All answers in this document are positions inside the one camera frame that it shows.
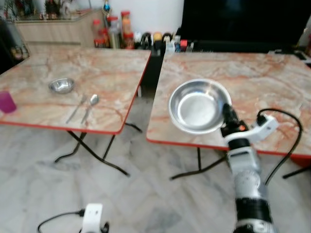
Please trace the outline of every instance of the marble floor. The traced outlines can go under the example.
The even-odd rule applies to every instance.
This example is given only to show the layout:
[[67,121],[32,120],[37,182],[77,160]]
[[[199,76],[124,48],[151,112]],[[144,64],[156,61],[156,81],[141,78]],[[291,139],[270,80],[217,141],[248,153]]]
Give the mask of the marble floor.
[[[152,103],[152,98],[136,99],[128,122],[146,132]],[[197,168],[196,148],[151,144],[145,133],[125,127],[107,160],[128,171],[127,178],[84,148],[54,164],[75,146],[66,132],[3,125],[0,130],[0,233],[34,233],[41,221],[90,202],[104,205],[102,219],[110,222],[111,233],[233,232],[233,182],[225,163],[201,175],[168,179]],[[85,141],[101,154],[109,139],[88,134]],[[263,174],[280,159],[260,157]],[[217,159],[213,150],[202,150],[202,166]],[[269,185],[272,216],[282,233],[311,232],[310,173],[281,179],[297,168],[287,162]],[[42,231],[78,233],[81,224],[82,218],[65,216]]]

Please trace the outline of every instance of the metal bowl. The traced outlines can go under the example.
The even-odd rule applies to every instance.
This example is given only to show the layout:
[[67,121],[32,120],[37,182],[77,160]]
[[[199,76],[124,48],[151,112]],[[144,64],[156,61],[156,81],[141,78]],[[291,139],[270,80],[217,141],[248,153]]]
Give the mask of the metal bowl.
[[60,94],[67,94],[73,90],[74,80],[66,78],[66,79],[58,79],[49,84],[50,90]]
[[174,90],[169,100],[173,124],[190,134],[205,134],[219,129],[224,123],[225,103],[231,105],[228,91],[218,82],[196,79]]

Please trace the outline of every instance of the robotic arm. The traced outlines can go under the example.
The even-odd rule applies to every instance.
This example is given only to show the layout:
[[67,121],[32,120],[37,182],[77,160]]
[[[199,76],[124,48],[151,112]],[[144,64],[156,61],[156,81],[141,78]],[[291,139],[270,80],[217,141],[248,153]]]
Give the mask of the robotic arm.
[[229,146],[228,162],[234,177],[237,223],[234,233],[276,233],[273,225],[266,186],[256,151],[251,147],[265,139],[278,127],[272,116],[261,115],[252,129],[238,119],[228,104],[224,105],[225,126],[222,136]]

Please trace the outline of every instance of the power cord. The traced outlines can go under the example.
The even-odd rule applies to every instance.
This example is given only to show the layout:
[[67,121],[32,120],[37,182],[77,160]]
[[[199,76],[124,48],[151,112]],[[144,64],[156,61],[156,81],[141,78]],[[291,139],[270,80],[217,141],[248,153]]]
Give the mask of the power cord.
[[279,113],[283,113],[285,115],[288,115],[297,122],[297,125],[299,127],[297,139],[296,139],[295,143],[293,144],[292,148],[287,153],[287,155],[281,159],[281,161],[276,165],[276,167],[270,172],[269,176],[267,177],[266,182],[265,182],[265,185],[267,186],[269,184],[270,180],[272,179],[272,177],[274,176],[274,174],[277,172],[277,170],[290,158],[291,154],[293,153],[293,151],[298,146],[299,141],[301,139],[302,132],[303,132],[303,127],[302,127],[300,120],[297,117],[295,117],[293,114],[288,113],[288,112],[283,111],[283,110],[280,110],[280,109],[276,109],[276,108],[261,109],[257,114],[257,118],[261,118],[262,117],[261,113],[266,112],[266,111],[274,111],[274,112],[279,112]]
[[62,213],[62,214],[59,214],[59,215],[55,215],[55,216],[53,216],[53,217],[50,217],[50,218],[44,220],[43,222],[41,222],[41,223],[39,224],[39,226],[38,226],[38,228],[37,228],[37,232],[38,232],[38,233],[42,233],[42,231],[41,231],[41,229],[40,229],[41,226],[42,226],[43,224],[45,224],[45,223],[47,223],[47,222],[49,222],[49,221],[55,219],[55,218],[58,218],[58,217],[61,217],[61,216],[65,216],[65,215],[79,215],[80,217],[83,217],[85,211],[86,211],[85,209],[81,209],[81,210],[79,210],[79,211],[75,211],[75,212],[66,212],[66,213]]

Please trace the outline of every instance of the black screen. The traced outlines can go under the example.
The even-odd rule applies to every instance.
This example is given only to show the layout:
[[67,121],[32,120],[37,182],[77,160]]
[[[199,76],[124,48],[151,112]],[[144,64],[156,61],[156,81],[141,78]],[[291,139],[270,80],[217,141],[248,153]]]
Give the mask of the black screen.
[[291,44],[311,14],[311,0],[185,0],[188,40]]

